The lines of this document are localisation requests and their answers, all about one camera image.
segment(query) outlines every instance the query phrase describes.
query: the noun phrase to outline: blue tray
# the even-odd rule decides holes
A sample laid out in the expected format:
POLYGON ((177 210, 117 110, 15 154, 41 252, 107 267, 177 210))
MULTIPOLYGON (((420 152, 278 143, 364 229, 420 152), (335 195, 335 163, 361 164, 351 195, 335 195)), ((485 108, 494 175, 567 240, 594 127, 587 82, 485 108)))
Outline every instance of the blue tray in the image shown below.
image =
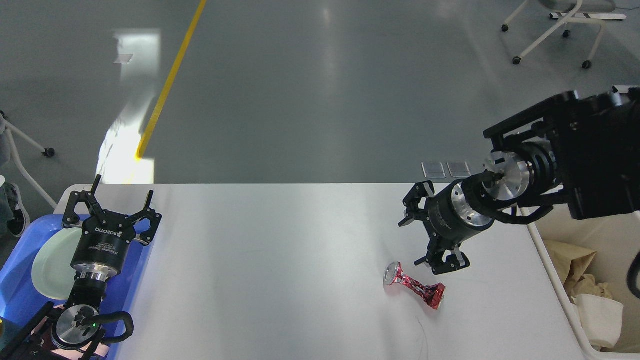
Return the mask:
MULTIPOLYGON (((86 218, 88 215, 80 216, 81 220, 86 218)), ((34 221, 24 232, 0 271, 0 316, 23 327, 47 301, 52 301, 56 305, 65 302, 40 294, 31 281, 31 267, 38 251, 62 229, 62 215, 47 215, 34 221)), ((147 229, 148 220, 136 225, 137 233, 147 229)), ((152 247, 153 245, 150 245, 144 249, 139 243, 131 244, 122 273, 108 282, 107 296, 100 305, 100 313, 128 311, 131 308, 133 296, 152 247)), ((107 330, 106 336, 116 336, 124 332, 122 322, 107 324, 104 327, 107 330)), ((115 357, 116 350, 117 344, 111 346, 108 359, 115 357)))

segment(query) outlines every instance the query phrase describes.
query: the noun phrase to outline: white table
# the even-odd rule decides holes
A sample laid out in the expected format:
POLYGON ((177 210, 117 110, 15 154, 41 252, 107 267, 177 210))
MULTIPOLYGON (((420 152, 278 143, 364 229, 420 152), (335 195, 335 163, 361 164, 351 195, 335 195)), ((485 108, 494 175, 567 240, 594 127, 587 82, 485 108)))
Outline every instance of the white table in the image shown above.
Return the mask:
POLYGON ((468 269, 414 267, 411 185, 100 185, 103 208, 134 213, 153 189, 163 214, 117 359, 584 359, 526 226, 464 243, 468 269), (447 286, 438 311, 383 285, 392 261, 447 286))

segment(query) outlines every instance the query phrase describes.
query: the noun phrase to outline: person's shoe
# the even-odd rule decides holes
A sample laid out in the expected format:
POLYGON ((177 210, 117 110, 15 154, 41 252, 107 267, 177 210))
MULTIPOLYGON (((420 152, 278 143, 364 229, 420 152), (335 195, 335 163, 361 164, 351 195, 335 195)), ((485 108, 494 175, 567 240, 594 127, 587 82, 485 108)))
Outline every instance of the person's shoe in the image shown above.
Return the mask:
POLYGON ((9 200, 9 206, 13 211, 13 220, 9 220, 6 223, 9 232, 16 238, 19 238, 24 234, 24 230, 31 223, 29 213, 24 209, 22 204, 22 197, 20 196, 20 189, 16 184, 5 183, 3 185, 6 197, 9 200))

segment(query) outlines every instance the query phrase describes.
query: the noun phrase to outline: chair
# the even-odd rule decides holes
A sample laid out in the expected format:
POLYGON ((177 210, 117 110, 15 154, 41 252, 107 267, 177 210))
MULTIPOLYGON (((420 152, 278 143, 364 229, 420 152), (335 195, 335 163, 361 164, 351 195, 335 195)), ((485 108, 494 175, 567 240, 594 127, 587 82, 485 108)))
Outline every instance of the chair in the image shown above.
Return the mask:
POLYGON ((56 151, 52 147, 43 147, 39 143, 35 142, 34 139, 28 137, 25 133, 20 131, 20 129, 8 122, 4 112, 0 111, 0 152, 2 153, 0 154, 0 158, 3 159, 3 163, 0 165, 3 165, 5 162, 8 162, 10 158, 13 158, 15 166, 18 168, 22 176, 24 176, 29 184, 31 184, 36 189, 36 191, 49 203, 49 205, 51 205, 51 207, 55 209, 58 203, 54 201, 46 191, 44 191, 42 186, 40 186, 40 184, 38 184, 33 179, 33 177, 31 177, 31 175, 29 175, 27 170, 24 168, 24 165, 22 165, 22 162, 20 161, 20 155, 18 154, 18 148, 16 148, 15 141, 13 140, 14 132, 19 137, 27 140, 29 144, 38 149, 46 158, 52 158, 56 154, 56 151))
MULTIPOLYGON (((509 24, 511 21, 527 6, 530 0, 525 0, 505 21, 502 25, 502 31, 509 31, 509 24)), ((604 34, 605 21, 602 19, 594 19, 591 13, 611 13, 616 9, 616 3, 613 0, 538 0, 542 6, 552 11, 551 18, 554 18, 553 13, 566 13, 566 15, 559 17, 558 22, 554 24, 547 32, 542 34, 536 41, 533 42, 525 51, 520 55, 513 58, 513 64, 518 65, 522 58, 527 56, 536 46, 540 45, 549 35, 561 26, 565 26, 563 37, 568 38, 571 35, 571 31, 566 29, 566 25, 570 22, 578 22, 581 24, 596 24, 600 26, 600 31, 596 37, 596 41, 591 48, 589 57, 582 63, 583 69, 591 67, 591 60, 600 45, 602 35, 604 34)))

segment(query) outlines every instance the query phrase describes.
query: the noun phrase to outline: chair wheel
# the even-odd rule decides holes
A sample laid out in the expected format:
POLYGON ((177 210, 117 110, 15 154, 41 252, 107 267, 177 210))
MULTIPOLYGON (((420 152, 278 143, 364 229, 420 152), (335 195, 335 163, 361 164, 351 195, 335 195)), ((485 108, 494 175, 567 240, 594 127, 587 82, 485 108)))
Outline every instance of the chair wheel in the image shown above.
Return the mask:
POLYGON ((53 156, 56 154, 56 150, 52 147, 46 147, 44 148, 44 150, 45 151, 42 154, 45 158, 53 158, 53 156))

